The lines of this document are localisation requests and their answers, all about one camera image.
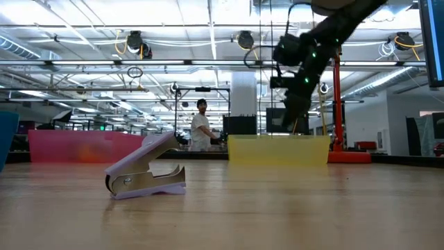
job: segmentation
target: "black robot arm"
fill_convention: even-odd
[[[287,32],[281,37],[274,50],[273,59],[282,65],[300,66],[291,80],[292,83],[286,84],[288,90],[285,93],[284,104],[287,111],[283,126],[290,126],[309,110],[311,95],[330,59],[335,57],[339,47],[352,35],[356,27],[386,2],[387,0],[356,0],[337,10],[316,28],[300,37]]]

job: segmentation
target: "person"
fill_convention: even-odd
[[[199,113],[194,116],[191,122],[191,150],[208,151],[211,147],[210,139],[217,140],[218,138],[211,132],[210,123],[205,116],[207,111],[206,100],[198,100],[197,109],[199,109]]]

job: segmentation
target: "metal frame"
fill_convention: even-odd
[[[276,62],[272,60],[247,60],[254,70],[259,70],[259,66],[272,66]],[[53,69],[54,66],[242,66],[245,69],[243,60],[0,60],[0,65],[5,66],[40,66],[40,68]],[[353,67],[425,67],[425,61],[342,61],[342,68]]]
[[[205,92],[211,92],[211,91],[217,91],[220,94],[220,91],[226,91],[228,92],[228,100],[224,98],[224,101],[228,102],[228,117],[231,113],[231,89],[229,88],[219,88],[219,87],[178,87],[176,91],[174,92],[174,135],[177,135],[177,127],[178,127],[178,102],[190,91],[196,91],[196,92],[203,92],[199,91],[199,89],[202,90],[209,90]],[[178,92],[184,90],[185,93],[178,99]]]

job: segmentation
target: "computer monitor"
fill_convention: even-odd
[[[282,117],[286,112],[285,108],[267,108],[266,109],[266,131],[268,133],[302,133],[309,135],[308,114],[304,114],[298,118],[296,127],[281,126]]]
[[[419,0],[429,86],[444,87],[444,0]]]

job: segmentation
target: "pink partition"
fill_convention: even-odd
[[[29,131],[33,163],[116,163],[144,137],[113,131]]]

